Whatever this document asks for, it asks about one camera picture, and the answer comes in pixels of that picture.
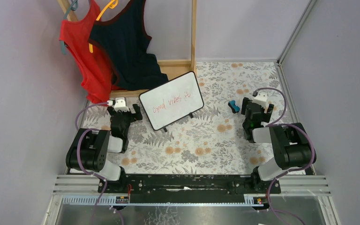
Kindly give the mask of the blue whiteboard eraser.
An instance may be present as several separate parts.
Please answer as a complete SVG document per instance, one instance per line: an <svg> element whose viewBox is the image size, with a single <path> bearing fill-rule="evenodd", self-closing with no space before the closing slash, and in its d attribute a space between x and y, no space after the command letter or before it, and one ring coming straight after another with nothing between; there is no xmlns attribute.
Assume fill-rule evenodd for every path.
<svg viewBox="0 0 360 225"><path fill-rule="evenodd" d="M232 113L238 113L240 111L240 108L236 105L235 100L229 101L228 106L230 107Z"/></svg>

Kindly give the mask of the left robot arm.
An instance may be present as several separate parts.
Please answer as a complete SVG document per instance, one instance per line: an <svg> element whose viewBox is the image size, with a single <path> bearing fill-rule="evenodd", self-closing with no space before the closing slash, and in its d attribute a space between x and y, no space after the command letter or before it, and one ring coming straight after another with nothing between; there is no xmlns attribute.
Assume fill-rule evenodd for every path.
<svg viewBox="0 0 360 225"><path fill-rule="evenodd" d="M79 128L67 152L66 166L69 169L81 171L84 174L96 176L103 181L118 181L122 168L109 162L108 153L124 153L128 147L128 132L131 123L142 120L143 116L139 105L133 104L135 112L127 107L126 103L114 103L109 100L93 106L108 106L110 114L110 129Z"/></svg>

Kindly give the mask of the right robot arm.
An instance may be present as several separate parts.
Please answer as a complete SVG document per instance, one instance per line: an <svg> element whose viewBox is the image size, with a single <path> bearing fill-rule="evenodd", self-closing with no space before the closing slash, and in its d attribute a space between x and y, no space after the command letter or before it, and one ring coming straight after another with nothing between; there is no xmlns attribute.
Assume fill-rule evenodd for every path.
<svg viewBox="0 0 360 225"><path fill-rule="evenodd" d="M253 169L250 187L255 191L267 190L270 182L285 172L306 169L316 161L315 149L310 145L301 123L267 125L271 118L273 105L265 112L263 106L245 97L242 101L241 114L243 134L250 143L270 143L273 158Z"/></svg>

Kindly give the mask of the small white whiteboard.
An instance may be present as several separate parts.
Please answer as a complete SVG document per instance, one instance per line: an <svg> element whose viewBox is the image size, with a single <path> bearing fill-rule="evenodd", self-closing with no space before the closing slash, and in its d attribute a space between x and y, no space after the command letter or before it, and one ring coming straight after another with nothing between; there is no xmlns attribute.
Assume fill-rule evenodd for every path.
<svg viewBox="0 0 360 225"><path fill-rule="evenodd" d="M189 71L139 95L140 103L153 130L191 116L204 107L195 72Z"/></svg>

